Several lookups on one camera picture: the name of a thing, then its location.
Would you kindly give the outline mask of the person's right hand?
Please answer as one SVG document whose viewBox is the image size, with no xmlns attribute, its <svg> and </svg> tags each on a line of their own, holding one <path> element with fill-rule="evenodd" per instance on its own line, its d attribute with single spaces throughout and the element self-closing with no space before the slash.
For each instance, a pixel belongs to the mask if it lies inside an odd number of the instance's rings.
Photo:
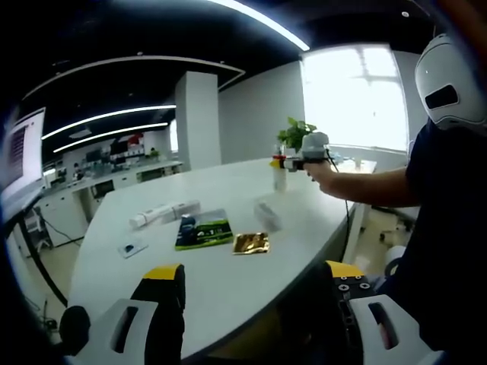
<svg viewBox="0 0 487 365">
<path fill-rule="evenodd" d="M 329 162 L 325 160 L 322 163 L 306 163 L 304 170 L 307 175 L 316 182 L 320 190 L 328 195 L 335 194 L 335 184 L 338 173 L 333 171 Z"/>
</svg>

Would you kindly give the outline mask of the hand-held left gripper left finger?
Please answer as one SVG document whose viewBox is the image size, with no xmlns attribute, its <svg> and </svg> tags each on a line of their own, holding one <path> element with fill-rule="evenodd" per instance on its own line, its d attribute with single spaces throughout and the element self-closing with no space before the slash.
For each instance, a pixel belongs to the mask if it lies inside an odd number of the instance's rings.
<svg viewBox="0 0 487 365">
<path fill-rule="evenodd" d="M 69 364 L 180 364 L 186 307 L 185 268 L 147 272 L 129 299 L 96 319 L 83 306 L 66 311 Z"/>
</svg>

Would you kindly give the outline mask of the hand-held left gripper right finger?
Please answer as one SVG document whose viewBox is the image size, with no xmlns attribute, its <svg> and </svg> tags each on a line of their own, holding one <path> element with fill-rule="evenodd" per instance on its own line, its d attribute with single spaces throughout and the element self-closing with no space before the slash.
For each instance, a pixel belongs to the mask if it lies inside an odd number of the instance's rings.
<svg viewBox="0 0 487 365">
<path fill-rule="evenodd" d="M 319 314 L 325 364 L 434 364 L 443 352 L 421 338 L 419 324 L 386 295 L 374 292 L 355 266 L 320 265 Z"/>
</svg>

